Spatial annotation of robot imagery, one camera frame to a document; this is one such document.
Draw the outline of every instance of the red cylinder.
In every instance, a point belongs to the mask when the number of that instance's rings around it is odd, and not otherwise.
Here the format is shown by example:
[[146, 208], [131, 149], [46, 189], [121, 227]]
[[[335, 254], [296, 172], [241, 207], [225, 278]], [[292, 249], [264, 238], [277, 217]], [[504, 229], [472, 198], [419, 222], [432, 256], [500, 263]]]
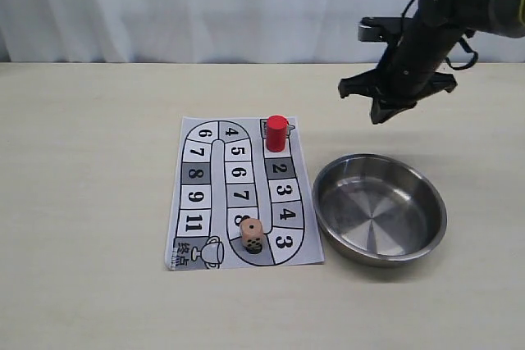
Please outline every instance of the red cylinder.
[[266, 148], [270, 152], [280, 152], [285, 149], [288, 120], [284, 116], [274, 115], [266, 123]]

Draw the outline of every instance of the white table surface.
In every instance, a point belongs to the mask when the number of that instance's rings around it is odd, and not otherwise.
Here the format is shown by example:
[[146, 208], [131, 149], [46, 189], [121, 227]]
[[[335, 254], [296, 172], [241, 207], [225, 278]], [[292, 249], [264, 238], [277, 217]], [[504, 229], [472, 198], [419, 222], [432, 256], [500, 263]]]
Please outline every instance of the white table surface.
[[[525, 66], [371, 125], [373, 65], [0, 65], [1, 349], [524, 349]], [[182, 116], [299, 118], [313, 181], [356, 152], [438, 188], [441, 245], [397, 270], [323, 239], [318, 266], [169, 272]]]

